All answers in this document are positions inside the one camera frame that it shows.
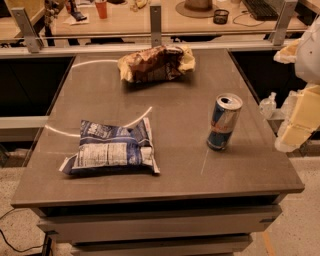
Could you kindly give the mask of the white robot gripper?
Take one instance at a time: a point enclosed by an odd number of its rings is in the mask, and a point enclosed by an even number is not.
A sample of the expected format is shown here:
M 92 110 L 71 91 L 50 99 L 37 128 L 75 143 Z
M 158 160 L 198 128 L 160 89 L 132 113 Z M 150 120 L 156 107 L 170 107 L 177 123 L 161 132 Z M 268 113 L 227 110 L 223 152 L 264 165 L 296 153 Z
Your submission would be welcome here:
M 277 132 L 275 148 L 292 152 L 305 143 L 320 127 L 320 17 L 302 37 L 277 51 L 276 62 L 295 63 L 296 76 L 308 84 L 297 92 L 297 102 L 290 117 L 284 116 Z

